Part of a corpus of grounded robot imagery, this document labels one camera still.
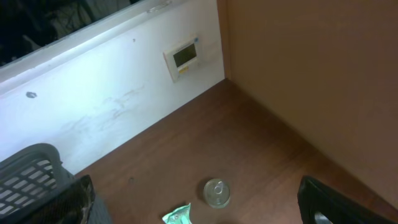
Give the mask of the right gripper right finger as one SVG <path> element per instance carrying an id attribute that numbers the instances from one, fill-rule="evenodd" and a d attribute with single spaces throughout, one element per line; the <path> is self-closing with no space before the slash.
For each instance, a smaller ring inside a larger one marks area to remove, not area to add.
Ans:
<path id="1" fill-rule="evenodd" d="M 394 224 L 309 175 L 302 177 L 297 199 L 303 224 Z"/>

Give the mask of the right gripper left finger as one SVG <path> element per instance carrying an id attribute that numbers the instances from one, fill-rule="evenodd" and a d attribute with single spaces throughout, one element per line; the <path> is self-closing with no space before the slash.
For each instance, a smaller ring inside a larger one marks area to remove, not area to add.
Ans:
<path id="1" fill-rule="evenodd" d="M 86 224 L 95 200 L 89 175 L 50 192 L 45 197 L 1 218 L 2 224 Z"/>

